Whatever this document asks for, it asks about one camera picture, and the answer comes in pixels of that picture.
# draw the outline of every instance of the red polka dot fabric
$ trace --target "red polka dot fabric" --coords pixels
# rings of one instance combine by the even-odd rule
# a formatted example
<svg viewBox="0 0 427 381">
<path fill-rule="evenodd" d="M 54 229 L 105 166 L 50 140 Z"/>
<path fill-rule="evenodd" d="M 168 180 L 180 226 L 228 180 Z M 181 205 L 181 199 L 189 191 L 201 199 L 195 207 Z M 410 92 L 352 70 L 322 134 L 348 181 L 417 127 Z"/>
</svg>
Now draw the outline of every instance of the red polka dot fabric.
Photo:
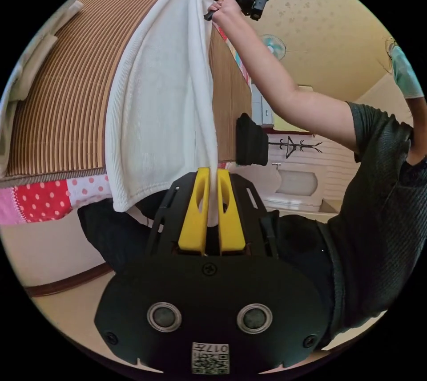
<svg viewBox="0 0 427 381">
<path fill-rule="evenodd" d="M 26 222 L 60 219 L 72 210 L 66 181 L 19 186 L 15 188 L 15 195 Z"/>
</svg>

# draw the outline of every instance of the floor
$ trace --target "floor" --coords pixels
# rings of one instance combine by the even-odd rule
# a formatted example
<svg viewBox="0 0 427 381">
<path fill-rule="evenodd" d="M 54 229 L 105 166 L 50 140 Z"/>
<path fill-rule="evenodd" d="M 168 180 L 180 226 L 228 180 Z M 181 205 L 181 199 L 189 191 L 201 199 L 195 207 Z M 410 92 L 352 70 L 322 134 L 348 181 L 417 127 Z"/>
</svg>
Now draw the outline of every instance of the floor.
<svg viewBox="0 0 427 381">
<path fill-rule="evenodd" d="M 129 365 L 111 353 L 95 328 L 93 319 L 102 292 L 114 274 L 109 273 L 88 284 L 56 295 L 33 299 L 44 316 L 60 331 L 109 359 Z M 329 350 L 361 334 L 372 326 L 378 318 L 371 319 L 360 328 L 350 329 L 338 335 L 324 350 Z M 141 369 L 149 369 L 138 364 Z"/>
</svg>

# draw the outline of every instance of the person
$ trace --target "person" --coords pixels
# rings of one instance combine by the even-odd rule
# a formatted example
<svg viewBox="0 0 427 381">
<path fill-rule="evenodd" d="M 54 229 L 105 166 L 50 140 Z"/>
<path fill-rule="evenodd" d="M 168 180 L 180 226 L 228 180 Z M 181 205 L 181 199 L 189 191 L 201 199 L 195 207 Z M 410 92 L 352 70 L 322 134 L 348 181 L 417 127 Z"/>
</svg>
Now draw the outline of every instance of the person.
<svg viewBox="0 0 427 381">
<path fill-rule="evenodd" d="M 340 213 L 327 223 L 300 215 L 280 218 L 279 257 L 314 282 L 330 316 L 317 348 L 320 353 L 338 333 L 389 308 L 424 246 L 426 99 L 422 95 L 406 99 L 412 127 L 371 106 L 300 90 L 235 0 L 220 0 L 209 10 L 273 111 L 298 128 L 350 149 L 360 163 Z M 153 195 L 137 207 L 153 219 L 161 199 L 161 193 Z M 89 242 L 114 270 L 144 251 L 149 228 L 126 213 L 114 212 L 111 202 L 94 203 L 78 213 Z"/>
</svg>

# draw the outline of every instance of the towel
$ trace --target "towel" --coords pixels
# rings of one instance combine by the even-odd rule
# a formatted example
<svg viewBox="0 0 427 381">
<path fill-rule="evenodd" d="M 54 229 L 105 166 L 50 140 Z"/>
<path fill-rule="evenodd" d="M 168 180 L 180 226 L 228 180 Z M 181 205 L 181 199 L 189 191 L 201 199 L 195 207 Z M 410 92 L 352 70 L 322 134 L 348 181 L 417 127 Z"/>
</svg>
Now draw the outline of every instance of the towel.
<svg viewBox="0 0 427 381">
<path fill-rule="evenodd" d="M 405 99 L 424 97 L 423 90 L 403 50 L 395 45 L 390 50 L 393 75 L 397 86 Z"/>
<path fill-rule="evenodd" d="M 131 36 L 113 79 L 105 167 L 113 207 L 127 211 L 199 167 L 211 169 L 209 222 L 218 223 L 218 147 L 203 19 L 212 0 L 158 0 Z"/>
</svg>

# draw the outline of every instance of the person's arm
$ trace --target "person's arm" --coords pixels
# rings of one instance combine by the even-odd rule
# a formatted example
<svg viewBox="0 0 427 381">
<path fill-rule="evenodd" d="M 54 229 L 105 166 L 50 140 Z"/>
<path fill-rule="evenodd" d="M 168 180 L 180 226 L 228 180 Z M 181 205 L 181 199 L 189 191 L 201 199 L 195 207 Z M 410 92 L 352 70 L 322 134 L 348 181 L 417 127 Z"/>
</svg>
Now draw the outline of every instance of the person's arm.
<svg viewBox="0 0 427 381">
<path fill-rule="evenodd" d="M 423 97 L 407 99 L 414 120 L 414 135 L 407 162 L 415 166 L 427 156 L 427 102 Z"/>
<path fill-rule="evenodd" d="M 358 151 L 353 117 L 346 102 L 317 92 L 301 91 L 241 14 L 221 14 L 215 21 L 278 116 L 294 126 Z"/>
</svg>

